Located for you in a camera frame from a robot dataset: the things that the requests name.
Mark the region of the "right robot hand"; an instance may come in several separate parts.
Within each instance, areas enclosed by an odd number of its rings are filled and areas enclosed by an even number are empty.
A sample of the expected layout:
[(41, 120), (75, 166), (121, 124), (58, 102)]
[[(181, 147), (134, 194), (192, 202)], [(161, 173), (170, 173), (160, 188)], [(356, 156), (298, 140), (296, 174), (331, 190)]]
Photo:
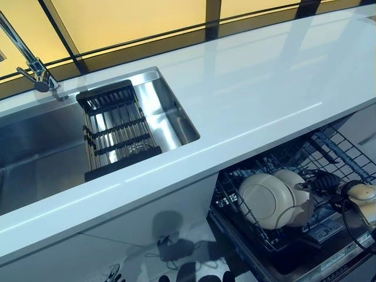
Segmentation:
[(297, 190), (316, 194), (318, 196), (330, 196), (336, 194), (338, 186), (343, 184), (339, 176), (318, 169), (306, 169), (301, 172), (304, 182), (297, 183)]

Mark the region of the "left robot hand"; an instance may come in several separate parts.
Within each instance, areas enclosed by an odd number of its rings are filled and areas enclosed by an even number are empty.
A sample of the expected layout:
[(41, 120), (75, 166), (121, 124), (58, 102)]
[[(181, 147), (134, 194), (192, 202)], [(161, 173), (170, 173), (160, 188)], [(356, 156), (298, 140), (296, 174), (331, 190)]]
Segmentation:
[(119, 270), (120, 270), (120, 264), (115, 264), (111, 268), (111, 271), (110, 271), (109, 275), (107, 276), (107, 278), (105, 279), (105, 282), (117, 282), (117, 281), (119, 281), (119, 279), (122, 276), (119, 273)]

